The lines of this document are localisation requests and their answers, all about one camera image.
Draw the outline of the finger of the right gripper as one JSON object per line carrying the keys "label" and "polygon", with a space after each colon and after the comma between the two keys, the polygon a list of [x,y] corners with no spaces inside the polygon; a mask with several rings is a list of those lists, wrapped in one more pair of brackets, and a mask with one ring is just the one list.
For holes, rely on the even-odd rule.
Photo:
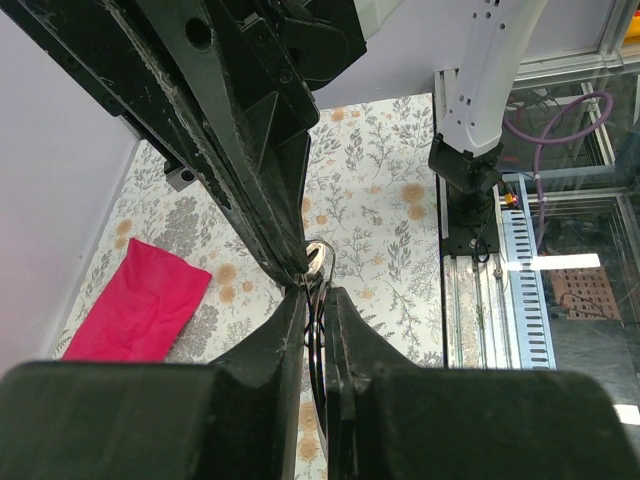
{"label": "finger of the right gripper", "polygon": [[[105,110],[189,171],[232,225],[228,195],[199,146],[204,135],[145,2],[5,1],[1,10]],[[267,275],[280,285],[303,276]]]}
{"label": "finger of the right gripper", "polygon": [[147,1],[230,221],[269,275],[308,269],[300,207],[319,112],[266,1]]}

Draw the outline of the key with black tag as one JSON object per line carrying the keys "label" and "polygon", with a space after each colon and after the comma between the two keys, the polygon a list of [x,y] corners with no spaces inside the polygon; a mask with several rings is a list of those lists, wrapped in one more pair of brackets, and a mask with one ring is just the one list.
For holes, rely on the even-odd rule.
{"label": "key with black tag", "polygon": [[322,439],[326,438],[326,387],[324,373],[325,327],[324,309],[328,283],[320,278],[306,287],[308,322],[305,327],[308,370],[318,427]]}

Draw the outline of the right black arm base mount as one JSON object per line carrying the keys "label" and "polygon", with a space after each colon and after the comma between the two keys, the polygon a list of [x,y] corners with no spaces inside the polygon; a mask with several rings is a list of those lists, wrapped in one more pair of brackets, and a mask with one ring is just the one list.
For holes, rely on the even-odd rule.
{"label": "right black arm base mount", "polygon": [[440,256],[486,263],[500,250],[495,190],[462,194],[438,177]]}

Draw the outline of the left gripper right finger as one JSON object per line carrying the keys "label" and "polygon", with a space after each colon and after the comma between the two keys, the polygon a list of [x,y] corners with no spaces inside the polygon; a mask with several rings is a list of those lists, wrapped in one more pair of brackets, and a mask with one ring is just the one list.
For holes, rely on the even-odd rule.
{"label": "left gripper right finger", "polygon": [[332,479],[635,479],[606,391],[560,371],[422,368],[333,289],[325,307]]}

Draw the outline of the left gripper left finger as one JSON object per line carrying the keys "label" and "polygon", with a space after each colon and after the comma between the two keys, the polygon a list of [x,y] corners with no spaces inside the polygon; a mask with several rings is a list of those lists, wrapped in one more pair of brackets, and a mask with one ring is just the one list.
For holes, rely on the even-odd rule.
{"label": "left gripper left finger", "polygon": [[208,364],[32,362],[1,381],[5,479],[290,479],[306,294]]}

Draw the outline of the keyring with coloured tags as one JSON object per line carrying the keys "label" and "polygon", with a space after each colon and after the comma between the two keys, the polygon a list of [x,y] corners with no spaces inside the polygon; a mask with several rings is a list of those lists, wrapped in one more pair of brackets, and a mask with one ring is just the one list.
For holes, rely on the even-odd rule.
{"label": "keyring with coloured tags", "polygon": [[336,264],[335,249],[321,239],[306,244],[308,270],[304,275],[304,286],[312,300],[323,300],[331,288]]}

